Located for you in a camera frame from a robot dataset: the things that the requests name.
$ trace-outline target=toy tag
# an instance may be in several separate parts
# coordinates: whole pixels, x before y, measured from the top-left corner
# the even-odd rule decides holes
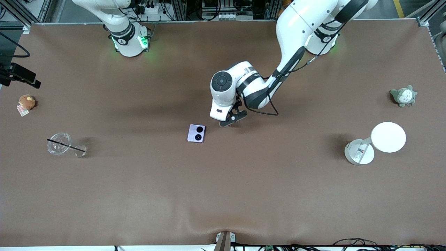
[[[17,106],[17,110],[19,110],[19,113],[22,117],[29,113],[29,110],[23,108],[21,105]]]

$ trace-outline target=plush toy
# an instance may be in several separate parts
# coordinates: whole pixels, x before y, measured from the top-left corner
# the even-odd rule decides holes
[[[412,85],[408,85],[407,88],[401,88],[399,90],[393,89],[390,91],[390,94],[392,94],[400,107],[405,107],[406,104],[407,106],[412,106],[415,103],[415,96],[418,92],[414,92],[412,90]]]
[[[29,94],[21,96],[19,99],[19,103],[23,108],[29,110],[31,110],[36,105],[36,101]]]

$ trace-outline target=robotic arm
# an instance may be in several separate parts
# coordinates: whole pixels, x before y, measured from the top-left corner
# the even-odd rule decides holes
[[[115,48],[126,57],[134,57],[149,48],[147,27],[119,12],[130,5],[130,0],[73,0],[80,7],[97,16],[111,33]]]
[[[248,109],[266,106],[290,71],[300,62],[306,49],[316,57],[327,53],[335,45],[342,26],[364,10],[372,8],[377,1],[294,0],[276,24],[282,53],[279,66],[266,81],[246,61],[215,73],[211,80],[210,116],[220,120],[222,127],[245,118],[248,113],[238,110],[241,106],[239,96]]]

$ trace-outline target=brown table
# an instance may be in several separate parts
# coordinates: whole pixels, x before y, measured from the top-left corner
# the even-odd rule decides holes
[[[274,96],[280,116],[250,113],[221,129],[209,117],[212,75],[280,61],[274,22],[160,24],[150,52],[125,58],[100,25],[33,26],[16,62],[39,90],[0,91],[1,246],[240,243],[444,243],[445,73],[414,20],[354,21],[326,56]],[[389,90],[412,84],[399,108]],[[25,117],[21,95],[38,106]],[[344,146],[380,122],[407,133],[399,152],[362,167]],[[205,143],[186,141],[189,124]],[[85,158],[53,156],[68,132]]]

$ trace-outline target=floor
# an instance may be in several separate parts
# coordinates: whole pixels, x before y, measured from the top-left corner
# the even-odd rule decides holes
[[[415,10],[419,9],[429,0],[380,0],[376,6],[368,12],[361,14],[359,19],[380,19],[380,18],[400,18],[409,15]],[[398,3],[401,5],[400,12],[397,11]],[[60,11],[55,11],[51,15],[49,15],[49,19],[55,22],[62,23],[75,23],[75,22],[98,22],[98,18],[91,14],[89,11],[75,5],[71,0],[58,0],[57,5],[59,6]],[[440,32],[439,24],[442,20],[442,13],[446,12],[446,7],[437,13],[430,20],[430,30],[432,35],[435,35]],[[21,31],[4,31],[9,37],[18,41],[21,35]],[[0,37],[0,54],[11,54],[14,52],[15,46],[9,42],[8,40]],[[11,58],[0,57],[0,62],[9,63]]]

